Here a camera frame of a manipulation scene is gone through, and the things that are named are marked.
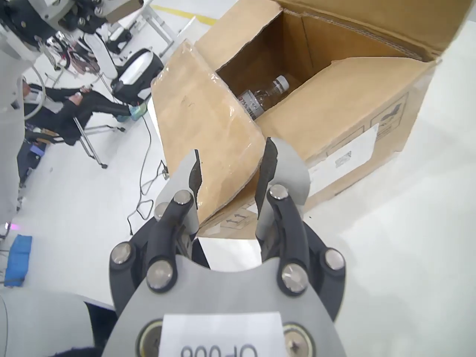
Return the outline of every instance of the shoe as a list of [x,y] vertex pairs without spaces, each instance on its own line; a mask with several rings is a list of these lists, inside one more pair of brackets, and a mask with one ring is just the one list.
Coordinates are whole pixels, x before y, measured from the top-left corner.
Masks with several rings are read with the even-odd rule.
[[129,106],[132,121],[137,121],[147,112],[147,104],[144,102],[139,106]]
[[129,119],[129,116],[116,116],[118,122],[126,122]]

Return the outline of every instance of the black cable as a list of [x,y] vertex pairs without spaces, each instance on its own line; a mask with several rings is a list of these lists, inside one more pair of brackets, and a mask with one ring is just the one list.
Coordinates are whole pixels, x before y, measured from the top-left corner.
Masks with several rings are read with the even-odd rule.
[[[148,180],[144,184],[142,184],[142,174],[144,172],[144,166],[146,164],[146,160],[147,160],[148,153],[150,151],[150,147],[152,146],[152,135],[150,134],[150,129],[147,125],[147,122],[146,122],[144,116],[142,116],[142,119],[144,120],[144,124],[146,125],[147,132],[148,132],[148,135],[149,135],[149,144],[148,144],[145,156],[144,156],[144,160],[142,161],[141,175],[139,176],[139,201],[137,202],[136,209],[127,216],[127,222],[129,223],[129,233],[131,234],[131,236],[133,236],[134,233],[132,232],[132,225],[131,225],[131,221],[129,220],[129,218],[131,216],[133,216],[135,213],[138,213],[141,216],[141,218],[143,219],[143,221],[148,220],[150,214],[152,213],[152,209],[154,207],[154,201],[152,199],[142,200],[142,197],[144,197],[148,194],[148,192],[150,191],[150,188],[152,187],[152,184],[155,182],[155,180],[157,180],[157,178],[160,174],[159,170],[160,170],[161,166],[163,167],[163,170],[165,170],[165,172],[168,172],[167,166],[165,166],[164,161],[160,160],[160,163],[157,166],[157,171],[156,171],[155,177],[152,178],[151,180]],[[141,213],[141,211],[139,210],[139,207],[141,207],[145,203],[150,203],[150,209],[147,213],[147,216],[144,216]]]

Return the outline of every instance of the person sitting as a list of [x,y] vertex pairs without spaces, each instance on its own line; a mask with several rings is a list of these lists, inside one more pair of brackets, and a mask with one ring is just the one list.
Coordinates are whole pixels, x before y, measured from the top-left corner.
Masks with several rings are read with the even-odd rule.
[[[23,80],[23,102],[25,116],[39,104],[42,88],[37,84],[29,84]],[[66,138],[78,138],[80,132],[73,118],[76,117],[82,126],[90,119],[93,112],[107,113],[118,121],[131,117],[137,121],[147,111],[145,102],[140,106],[122,105],[108,100],[97,91],[87,87],[78,89],[52,89],[46,87],[46,98],[43,106],[27,122],[38,128],[56,132]]]

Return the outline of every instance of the cardboard box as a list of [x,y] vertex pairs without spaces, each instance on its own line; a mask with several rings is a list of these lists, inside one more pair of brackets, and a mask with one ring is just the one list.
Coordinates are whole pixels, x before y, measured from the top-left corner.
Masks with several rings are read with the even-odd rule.
[[[239,0],[152,87],[171,174],[200,154],[199,235],[254,238],[265,137],[311,175],[307,208],[401,151],[436,61],[473,0]],[[236,99],[284,74],[289,96],[255,122]]]

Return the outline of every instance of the table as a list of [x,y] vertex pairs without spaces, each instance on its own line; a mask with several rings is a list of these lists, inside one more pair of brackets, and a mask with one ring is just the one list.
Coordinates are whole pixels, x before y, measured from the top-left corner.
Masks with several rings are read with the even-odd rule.
[[110,39],[117,39],[124,29],[129,29],[136,22],[139,17],[143,17],[145,21],[152,27],[157,34],[167,43],[166,48],[159,54],[162,57],[170,47],[176,42],[177,35],[173,30],[165,23],[165,21],[150,7],[150,3],[153,0],[144,0],[144,5],[141,9],[132,12],[130,15],[123,17],[118,21],[120,28],[114,31]]

